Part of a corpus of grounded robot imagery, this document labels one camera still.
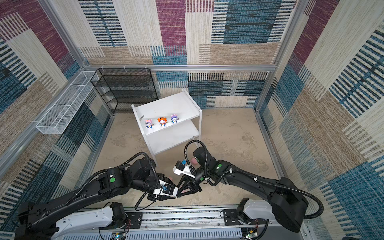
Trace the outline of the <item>purple penguin toy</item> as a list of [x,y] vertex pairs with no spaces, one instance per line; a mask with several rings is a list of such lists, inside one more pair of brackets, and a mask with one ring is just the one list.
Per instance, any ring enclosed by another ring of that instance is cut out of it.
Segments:
[[176,114],[171,115],[171,121],[173,124],[177,123],[178,120],[179,120],[178,115],[176,115]]

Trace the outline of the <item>orange-haired doll figure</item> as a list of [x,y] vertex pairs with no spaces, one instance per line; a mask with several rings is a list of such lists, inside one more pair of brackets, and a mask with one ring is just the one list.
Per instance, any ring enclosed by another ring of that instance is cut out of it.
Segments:
[[168,123],[168,120],[167,120],[167,118],[165,118],[165,117],[160,117],[160,118],[158,118],[158,122],[160,123],[160,125],[161,125],[162,127],[165,127],[166,124]]

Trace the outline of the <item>pink-haired doll figure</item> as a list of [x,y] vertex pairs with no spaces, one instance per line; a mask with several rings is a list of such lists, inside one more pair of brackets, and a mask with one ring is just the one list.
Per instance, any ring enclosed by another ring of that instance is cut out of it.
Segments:
[[153,128],[153,121],[151,119],[145,120],[145,125],[147,129]]

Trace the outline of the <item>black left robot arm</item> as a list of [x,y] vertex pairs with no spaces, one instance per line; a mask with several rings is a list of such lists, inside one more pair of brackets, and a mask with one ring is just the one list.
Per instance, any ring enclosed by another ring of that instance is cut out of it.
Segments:
[[78,210],[125,195],[131,189],[146,192],[160,188],[155,167],[155,161],[146,153],[137,153],[115,168],[96,172],[83,186],[66,195],[38,204],[21,204],[15,239],[48,240],[59,231],[57,221]]

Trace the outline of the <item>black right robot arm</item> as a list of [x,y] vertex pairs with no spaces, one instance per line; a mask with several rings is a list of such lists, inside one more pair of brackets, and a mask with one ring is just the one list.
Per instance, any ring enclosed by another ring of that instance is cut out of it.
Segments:
[[177,197],[202,191],[200,184],[207,182],[212,187],[218,184],[235,186],[266,201],[275,220],[287,230],[298,233],[304,220],[315,219],[324,212],[324,205],[316,196],[298,189],[288,178],[280,180],[264,178],[236,167],[234,164],[216,160],[205,144],[196,141],[200,147],[193,156],[200,167],[192,176],[183,174]]

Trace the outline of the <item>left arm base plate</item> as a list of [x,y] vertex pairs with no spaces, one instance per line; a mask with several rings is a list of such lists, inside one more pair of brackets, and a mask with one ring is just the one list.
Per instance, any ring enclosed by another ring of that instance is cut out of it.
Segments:
[[140,229],[143,220],[143,212],[133,211],[126,212],[126,220],[124,221],[122,230]]

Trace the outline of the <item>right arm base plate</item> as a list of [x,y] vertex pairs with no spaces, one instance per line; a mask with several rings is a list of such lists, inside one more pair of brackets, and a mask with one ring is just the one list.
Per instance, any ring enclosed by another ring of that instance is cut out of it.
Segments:
[[256,225],[257,223],[263,225],[269,220],[269,216],[268,212],[260,209],[224,209],[220,212],[225,226]]

